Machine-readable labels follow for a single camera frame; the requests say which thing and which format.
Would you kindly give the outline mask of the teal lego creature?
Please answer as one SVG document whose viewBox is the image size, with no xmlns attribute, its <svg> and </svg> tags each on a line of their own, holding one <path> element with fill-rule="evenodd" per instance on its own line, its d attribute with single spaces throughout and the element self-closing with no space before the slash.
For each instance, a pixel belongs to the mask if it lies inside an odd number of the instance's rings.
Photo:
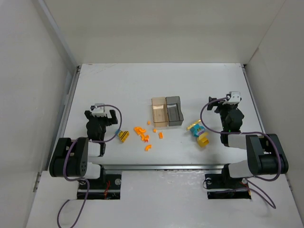
<svg viewBox="0 0 304 228">
<path fill-rule="evenodd" d="M 197 123 L 190 128 L 190 132 L 194 137 L 199 137 L 201 134 L 205 133 L 205 128 Z"/>
</svg>

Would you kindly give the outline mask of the yellow lego brick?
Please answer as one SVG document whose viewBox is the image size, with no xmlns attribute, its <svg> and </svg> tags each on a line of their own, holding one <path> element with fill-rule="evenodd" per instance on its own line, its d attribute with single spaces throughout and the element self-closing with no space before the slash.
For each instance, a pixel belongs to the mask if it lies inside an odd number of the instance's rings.
<svg viewBox="0 0 304 228">
<path fill-rule="evenodd" d="M 207 136 L 208 136 L 208 132 L 204 132 L 198 136 L 197 143 L 200 147 L 205 147 L 206 145 L 209 144 L 209 140 Z"/>
</svg>

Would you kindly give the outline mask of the yellow lego plate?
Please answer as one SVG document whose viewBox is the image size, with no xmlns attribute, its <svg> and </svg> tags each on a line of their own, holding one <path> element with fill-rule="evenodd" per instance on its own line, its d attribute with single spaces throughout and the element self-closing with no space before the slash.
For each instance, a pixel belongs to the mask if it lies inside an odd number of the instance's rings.
<svg viewBox="0 0 304 228">
<path fill-rule="evenodd" d="M 192 123 L 191 125 L 189 125 L 186 130 L 189 131 L 192 127 L 194 127 L 195 125 L 199 124 L 201 122 L 201 120 L 197 120 L 194 123 Z"/>
</svg>

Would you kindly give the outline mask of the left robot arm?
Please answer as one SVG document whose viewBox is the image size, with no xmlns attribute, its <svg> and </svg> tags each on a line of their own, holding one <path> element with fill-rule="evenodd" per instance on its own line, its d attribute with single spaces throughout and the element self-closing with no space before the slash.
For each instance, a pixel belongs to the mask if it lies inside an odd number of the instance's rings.
<svg viewBox="0 0 304 228">
<path fill-rule="evenodd" d="M 104 110 L 85 111 L 87 137 L 59 138 L 49 165 L 52 177 L 67 176 L 71 179 L 100 179 L 103 175 L 101 165 L 88 161 L 89 157 L 102 157 L 105 153 L 106 128 L 118 124 L 115 110 L 110 117 Z"/>
</svg>

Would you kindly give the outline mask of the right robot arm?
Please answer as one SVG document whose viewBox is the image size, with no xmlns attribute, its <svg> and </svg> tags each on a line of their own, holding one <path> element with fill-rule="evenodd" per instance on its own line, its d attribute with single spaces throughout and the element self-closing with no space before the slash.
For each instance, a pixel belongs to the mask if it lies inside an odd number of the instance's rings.
<svg viewBox="0 0 304 228">
<path fill-rule="evenodd" d="M 274 181 L 281 174 L 286 174 L 289 164 L 276 134 L 265 134 L 262 132 L 241 132 L 244 115 L 238 109 L 241 98 L 233 101 L 232 94 L 224 98 L 209 97 L 209 102 L 204 108 L 219 114 L 222 131 L 208 130 L 219 133 L 221 143 L 230 148 L 243 149 L 247 153 L 244 161 L 224 165 L 223 175 L 227 178 L 249 178 L 256 177 L 265 181 Z"/>
</svg>

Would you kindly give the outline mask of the yellow black striped lego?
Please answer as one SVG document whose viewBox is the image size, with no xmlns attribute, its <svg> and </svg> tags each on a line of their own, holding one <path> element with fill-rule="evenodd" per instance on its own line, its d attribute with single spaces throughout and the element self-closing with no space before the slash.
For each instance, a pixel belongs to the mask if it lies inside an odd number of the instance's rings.
<svg viewBox="0 0 304 228">
<path fill-rule="evenodd" d="M 125 140 L 128 138 L 128 136 L 129 136 L 129 131 L 120 131 L 118 133 L 118 137 L 121 142 L 125 142 Z"/>
</svg>

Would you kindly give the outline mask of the orange lego cluster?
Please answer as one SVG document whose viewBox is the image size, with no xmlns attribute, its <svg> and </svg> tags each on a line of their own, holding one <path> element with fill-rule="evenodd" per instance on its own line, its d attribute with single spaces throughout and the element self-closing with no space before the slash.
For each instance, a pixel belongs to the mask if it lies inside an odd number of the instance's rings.
<svg viewBox="0 0 304 228">
<path fill-rule="evenodd" d="M 147 133 L 146 129 L 141 127 L 134 127 L 134 131 L 141 137 L 141 140 L 145 143 L 149 141 L 150 136 Z"/>
</svg>

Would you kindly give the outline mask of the grey transparent container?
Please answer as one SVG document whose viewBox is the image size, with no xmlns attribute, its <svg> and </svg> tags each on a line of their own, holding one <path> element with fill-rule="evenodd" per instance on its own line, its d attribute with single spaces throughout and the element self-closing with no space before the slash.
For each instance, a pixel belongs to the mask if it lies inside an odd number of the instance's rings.
<svg viewBox="0 0 304 228">
<path fill-rule="evenodd" d="M 183 123 L 181 100 L 179 96 L 166 97 L 169 126 L 180 126 Z"/>
</svg>

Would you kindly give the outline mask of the orange curved lego lower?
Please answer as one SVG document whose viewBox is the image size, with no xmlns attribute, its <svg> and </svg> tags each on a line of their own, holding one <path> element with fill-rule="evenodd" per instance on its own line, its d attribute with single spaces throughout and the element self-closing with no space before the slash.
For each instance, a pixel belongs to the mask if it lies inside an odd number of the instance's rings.
<svg viewBox="0 0 304 228">
<path fill-rule="evenodd" d="M 152 148 L 152 145 L 151 144 L 149 144 L 149 145 L 147 145 L 146 147 L 145 147 L 145 151 L 149 151 L 150 149 Z"/>
</svg>

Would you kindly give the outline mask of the amber transparent container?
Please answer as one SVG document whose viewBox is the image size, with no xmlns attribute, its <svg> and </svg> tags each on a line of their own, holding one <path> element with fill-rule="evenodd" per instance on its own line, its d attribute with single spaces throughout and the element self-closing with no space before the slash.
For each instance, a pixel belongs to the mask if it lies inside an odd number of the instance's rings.
<svg viewBox="0 0 304 228">
<path fill-rule="evenodd" d="M 167 127 L 169 123 L 167 102 L 165 97 L 152 98 L 152 114 L 154 127 Z"/>
</svg>

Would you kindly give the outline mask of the aluminium rail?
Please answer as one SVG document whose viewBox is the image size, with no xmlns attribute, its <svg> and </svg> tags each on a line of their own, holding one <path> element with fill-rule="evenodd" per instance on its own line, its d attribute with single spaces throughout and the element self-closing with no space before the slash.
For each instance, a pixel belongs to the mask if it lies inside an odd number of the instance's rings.
<svg viewBox="0 0 304 228">
<path fill-rule="evenodd" d="M 130 164 L 108 164 L 103 165 L 105 169 L 107 170 L 121 170 L 121 171 L 157 171 L 157 170 L 221 170 L 223 168 L 223 165 L 195 165 L 195 164 L 178 164 L 178 165 L 172 165 L 172 164 L 154 164 L 154 165 L 148 165 L 148 164 L 137 164 L 137 165 L 130 165 Z"/>
</svg>

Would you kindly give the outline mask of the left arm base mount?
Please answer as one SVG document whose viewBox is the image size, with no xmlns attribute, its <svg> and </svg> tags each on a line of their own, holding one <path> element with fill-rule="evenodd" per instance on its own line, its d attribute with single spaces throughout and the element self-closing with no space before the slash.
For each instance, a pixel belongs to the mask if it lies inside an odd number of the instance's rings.
<svg viewBox="0 0 304 228">
<path fill-rule="evenodd" d="M 101 179 L 90 179 L 88 200 L 119 200 L 121 196 L 121 174 L 105 174 Z"/>
</svg>

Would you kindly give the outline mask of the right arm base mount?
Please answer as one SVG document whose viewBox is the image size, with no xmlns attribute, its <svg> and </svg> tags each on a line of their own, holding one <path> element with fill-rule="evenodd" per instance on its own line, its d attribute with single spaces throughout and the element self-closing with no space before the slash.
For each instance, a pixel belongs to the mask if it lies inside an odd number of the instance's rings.
<svg viewBox="0 0 304 228">
<path fill-rule="evenodd" d="M 248 184 L 242 178 L 224 179 L 222 174 L 205 174 L 203 187 L 209 200 L 251 199 Z"/>
</svg>

